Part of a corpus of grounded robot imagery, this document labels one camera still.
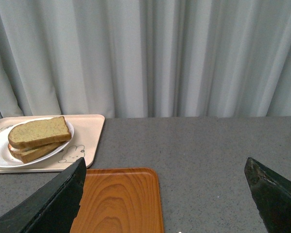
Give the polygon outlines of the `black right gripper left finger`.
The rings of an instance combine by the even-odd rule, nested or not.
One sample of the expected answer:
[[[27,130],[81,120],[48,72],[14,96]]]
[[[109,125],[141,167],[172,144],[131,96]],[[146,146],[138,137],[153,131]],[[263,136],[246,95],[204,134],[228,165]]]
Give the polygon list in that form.
[[[68,233],[80,209],[86,177],[80,158],[0,217],[0,233]]]

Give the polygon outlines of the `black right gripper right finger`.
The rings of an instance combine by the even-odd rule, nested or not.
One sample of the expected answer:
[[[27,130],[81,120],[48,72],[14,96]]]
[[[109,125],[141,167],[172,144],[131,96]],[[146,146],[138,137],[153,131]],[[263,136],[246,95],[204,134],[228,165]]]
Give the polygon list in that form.
[[[244,173],[267,232],[291,233],[291,181],[251,157]]]

